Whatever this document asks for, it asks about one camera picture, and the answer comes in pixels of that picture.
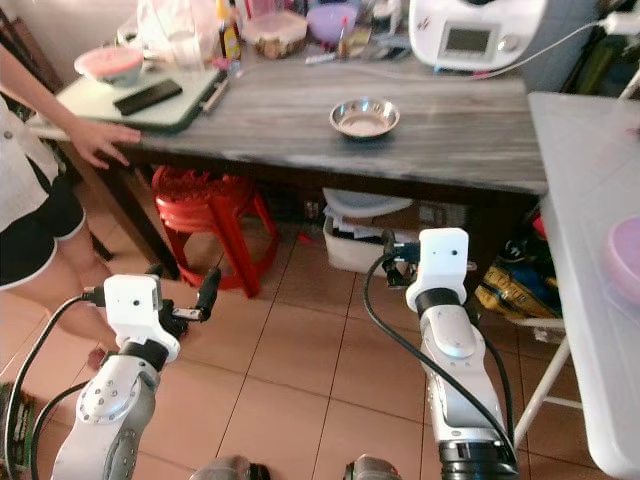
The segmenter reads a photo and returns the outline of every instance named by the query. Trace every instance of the cutting board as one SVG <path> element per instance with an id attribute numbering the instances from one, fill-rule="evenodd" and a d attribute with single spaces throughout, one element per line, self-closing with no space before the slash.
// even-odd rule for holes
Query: cutting board
<path id="1" fill-rule="evenodd" d="M 58 94 L 58 100 L 80 117 L 121 123 L 139 129 L 161 132 L 184 130 L 200 112 L 200 104 L 216 90 L 224 74 L 217 69 L 187 74 L 174 69 L 143 71 L 135 85 L 116 88 L 87 77 L 80 77 Z M 123 117 L 113 102 L 172 79 L 183 92 L 152 107 Z"/>

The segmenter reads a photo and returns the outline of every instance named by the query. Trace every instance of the appliance display screen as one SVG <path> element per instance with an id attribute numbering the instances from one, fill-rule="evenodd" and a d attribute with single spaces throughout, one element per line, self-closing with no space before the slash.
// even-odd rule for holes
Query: appliance display screen
<path id="1" fill-rule="evenodd" d="M 491 31 L 489 30 L 462 30 L 452 28 L 449 30 L 446 50 L 485 52 L 490 35 Z"/>

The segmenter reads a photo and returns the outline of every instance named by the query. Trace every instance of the white table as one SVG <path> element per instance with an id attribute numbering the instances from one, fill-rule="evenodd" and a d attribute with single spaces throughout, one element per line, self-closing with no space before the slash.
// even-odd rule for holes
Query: white table
<path id="1" fill-rule="evenodd" d="M 529 95 L 549 193 L 542 215 L 584 409 L 607 474 L 640 478 L 640 308 L 603 269 L 610 229 L 640 215 L 640 102 Z"/>

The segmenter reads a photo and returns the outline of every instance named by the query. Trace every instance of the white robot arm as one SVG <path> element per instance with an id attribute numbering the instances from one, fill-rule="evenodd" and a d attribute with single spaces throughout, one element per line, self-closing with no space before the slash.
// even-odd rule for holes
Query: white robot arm
<path id="1" fill-rule="evenodd" d="M 382 264 L 389 283 L 399 287 L 402 279 L 395 263 L 418 264 L 406 299 L 420 319 L 420 351 L 403 342 L 377 317 L 369 303 L 368 284 L 365 305 L 378 326 L 420 358 L 428 374 L 442 478 L 518 479 L 515 452 L 484 369 L 485 340 L 462 306 L 466 299 L 467 233 L 458 228 L 430 229 L 421 232 L 419 244 L 396 244 L 392 237 L 386 240 L 386 255 L 372 266 L 370 274 Z M 365 455 L 347 469 L 346 478 L 394 480 L 399 476 L 388 462 Z"/>
<path id="2" fill-rule="evenodd" d="M 515 452 L 483 366 L 485 341 L 462 307 L 467 250 L 468 236 L 460 229 L 425 230 L 419 244 L 388 241 L 386 255 L 370 270 L 371 276 L 382 264 L 390 284 L 401 286 L 403 278 L 395 263 L 418 264 L 406 298 L 419 316 L 420 350 L 373 312 L 368 283 L 365 305 L 372 319 L 419 358 L 428 373 L 442 478 L 517 480 Z M 120 352 L 83 388 L 75 425 L 54 464 L 54 479 L 131 478 L 140 437 L 155 408 L 159 372 L 178 355 L 178 340 L 186 331 L 186 322 L 209 318 L 219 280 L 219 271 L 210 272 L 193 309 L 174 308 L 173 302 L 163 300 L 160 281 L 154 275 L 116 275 L 105 282 L 104 305 Z M 234 456 L 215 460 L 192 480 L 268 478 L 265 467 Z M 345 479 L 399 480 L 400 476 L 388 462 L 363 455 L 347 466 Z"/>

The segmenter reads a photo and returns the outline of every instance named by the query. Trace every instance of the black shorts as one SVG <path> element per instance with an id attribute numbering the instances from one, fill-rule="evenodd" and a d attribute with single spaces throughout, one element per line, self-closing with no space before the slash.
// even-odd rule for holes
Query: black shorts
<path id="1" fill-rule="evenodd" d="M 73 237 L 85 221 L 84 209 L 67 181 L 58 175 L 50 184 L 36 164 L 29 163 L 49 197 L 0 232 L 0 290 L 35 278 L 53 260 L 57 241 Z"/>

